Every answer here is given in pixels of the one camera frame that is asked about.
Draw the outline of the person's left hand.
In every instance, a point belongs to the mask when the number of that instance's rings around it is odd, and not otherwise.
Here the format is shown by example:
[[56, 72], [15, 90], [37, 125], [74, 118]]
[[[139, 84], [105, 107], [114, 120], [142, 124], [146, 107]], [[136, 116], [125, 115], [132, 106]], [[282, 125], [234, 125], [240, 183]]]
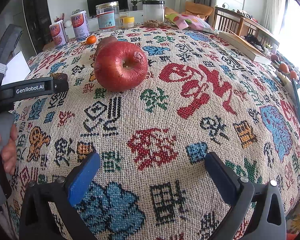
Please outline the person's left hand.
[[17, 140], [17, 129], [15, 124], [12, 125], [10, 130], [10, 138], [7, 145], [2, 148], [1, 157], [4, 170], [10, 175], [14, 174], [15, 166], [17, 162], [17, 150], [16, 150], [16, 140]]

